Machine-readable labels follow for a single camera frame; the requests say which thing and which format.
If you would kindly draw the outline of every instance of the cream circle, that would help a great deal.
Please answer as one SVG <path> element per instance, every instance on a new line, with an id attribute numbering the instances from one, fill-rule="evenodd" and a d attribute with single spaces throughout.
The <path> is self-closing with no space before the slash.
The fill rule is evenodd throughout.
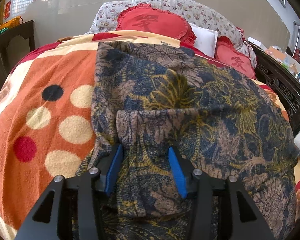
<path id="1" fill-rule="evenodd" d="M 41 129 L 47 126 L 50 120 L 51 114 L 49 110 L 44 106 L 31 109 L 26 116 L 27 126 L 34 130 Z"/>
<path id="2" fill-rule="evenodd" d="M 92 137 L 90 122 L 84 117 L 71 115 L 59 125 L 59 133 L 69 143 L 82 144 Z"/>
<path id="3" fill-rule="evenodd" d="M 91 107 L 91 98 L 93 86 L 82 85 L 76 88 L 70 95 L 70 101 L 75 107 L 88 108 Z"/>
<path id="4" fill-rule="evenodd" d="M 68 151 L 55 150 L 45 157 L 44 166 L 52 177 L 63 175 L 73 177 L 81 163 L 80 158 Z"/>

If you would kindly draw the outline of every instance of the blue gripper pad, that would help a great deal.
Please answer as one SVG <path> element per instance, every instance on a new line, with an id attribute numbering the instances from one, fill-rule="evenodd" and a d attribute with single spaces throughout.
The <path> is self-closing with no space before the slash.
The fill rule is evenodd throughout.
<path id="1" fill-rule="evenodd" d="M 114 189 L 114 185 L 115 182 L 117 181 L 117 176 L 122 162 L 122 158 L 123 158 L 123 149 L 122 149 L 122 145 L 119 144 L 117 152 L 113 157 L 112 163 L 110 165 L 110 168 L 106 176 L 105 193 L 107 196 L 110 196 L 110 194 Z"/>
<path id="2" fill-rule="evenodd" d="M 183 198 L 186 198 L 188 195 L 188 191 L 186 189 L 186 178 L 182 172 L 182 169 L 172 147 L 169 148 L 168 158 L 178 192 Z"/>

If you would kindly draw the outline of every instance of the black circle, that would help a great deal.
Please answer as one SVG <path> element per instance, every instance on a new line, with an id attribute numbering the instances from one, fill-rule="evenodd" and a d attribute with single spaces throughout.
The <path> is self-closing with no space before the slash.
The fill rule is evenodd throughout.
<path id="1" fill-rule="evenodd" d="M 56 101 L 63 95 L 63 88 L 59 85 L 51 85 L 42 92 L 42 98 L 46 101 Z"/>

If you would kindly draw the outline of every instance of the tiled wall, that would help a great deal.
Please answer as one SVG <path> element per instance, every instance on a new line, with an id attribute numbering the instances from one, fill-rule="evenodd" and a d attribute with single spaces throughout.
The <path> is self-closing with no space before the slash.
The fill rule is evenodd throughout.
<path id="1" fill-rule="evenodd" d="M 104 2 L 112 0 L 11 0 L 11 15 L 35 21 L 36 47 L 61 37 L 87 32 L 95 14 Z M 261 41 L 266 47 L 278 45 L 286 49 L 289 32 L 266 0 L 195 0 L 214 8 L 245 36 Z"/>

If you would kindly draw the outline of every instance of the orange basket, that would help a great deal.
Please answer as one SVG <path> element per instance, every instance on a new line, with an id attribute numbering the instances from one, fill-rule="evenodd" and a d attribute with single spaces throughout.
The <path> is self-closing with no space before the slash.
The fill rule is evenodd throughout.
<path id="1" fill-rule="evenodd" d="M 7 21 L 6 23 L 1 24 L 1 25 L 0 25 L 0 30 L 2 30 L 2 29 L 4 29 L 4 28 L 9 28 L 9 29 L 11 29 L 11 28 L 13 28 L 13 27 L 19 25 L 21 20 L 22 20 L 21 23 L 23 23 L 22 17 L 21 17 L 21 16 L 17 16 L 17 17 L 15 17 L 15 18 L 13 18 L 13 19 Z"/>

